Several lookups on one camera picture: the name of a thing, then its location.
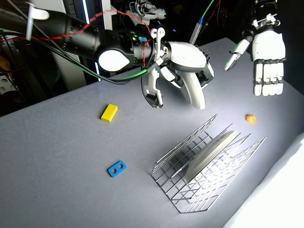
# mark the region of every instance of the yellow sponge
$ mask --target yellow sponge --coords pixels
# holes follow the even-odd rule
[[[118,110],[118,106],[114,104],[109,104],[105,109],[105,112],[101,116],[101,119],[110,123],[113,117],[115,116],[117,110]]]

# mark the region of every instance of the dark background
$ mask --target dark background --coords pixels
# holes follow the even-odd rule
[[[210,1],[201,0],[150,0],[158,8],[166,10],[166,19],[151,21],[150,27],[162,26],[166,30],[165,40],[188,42],[192,31]],[[23,0],[14,0],[23,11],[27,11],[27,4]],[[86,0],[87,5],[95,12],[101,11],[99,0]],[[118,10],[126,12],[129,1],[111,0],[111,4]],[[235,43],[241,39],[243,29],[248,27],[247,15],[251,10],[251,0],[221,0],[219,12],[215,9],[218,0],[215,0],[205,16],[209,25],[197,39],[197,45],[203,45],[223,37],[228,37]],[[81,11],[82,0],[65,0],[68,14],[83,19]],[[0,3],[1,8],[10,9],[6,0]],[[279,0],[277,19],[281,21],[278,31],[283,33],[286,46],[285,76],[284,79],[299,92],[304,94],[304,77],[302,76],[303,63],[302,43],[304,2],[301,0]],[[114,29],[133,28],[127,16],[115,15],[112,17]],[[0,95],[0,116],[16,111],[20,108],[35,104],[45,99],[67,92],[52,55],[48,50],[36,44],[15,42],[11,44],[10,52],[6,44],[1,43],[0,55],[9,60],[12,69],[21,69],[13,73],[15,83],[22,96],[15,92]],[[87,78],[87,83],[95,79]]]

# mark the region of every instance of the dish rack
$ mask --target dish rack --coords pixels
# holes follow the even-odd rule
[[[177,144],[153,168],[152,177],[180,213],[210,209],[266,139],[265,137],[244,150],[240,146],[251,134],[235,139],[191,181],[186,181],[188,164],[213,139],[207,129],[215,118],[216,115]]]

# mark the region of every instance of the small orange toy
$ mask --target small orange toy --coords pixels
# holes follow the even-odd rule
[[[246,115],[246,121],[250,124],[256,124],[257,118],[254,115]]]

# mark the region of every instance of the table surface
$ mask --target table surface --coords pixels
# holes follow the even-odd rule
[[[304,96],[288,83],[280,96],[253,95],[249,54],[223,70],[234,46],[227,38],[203,46],[216,75],[205,110],[160,79],[162,109],[147,104],[140,80],[98,82],[0,118],[0,227],[222,227],[304,127]],[[99,119],[108,103],[119,106],[111,123]],[[252,133],[248,143],[267,140],[210,210],[180,214],[150,173],[215,114],[211,135],[233,123]],[[127,169],[111,178],[107,168],[119,160]]]

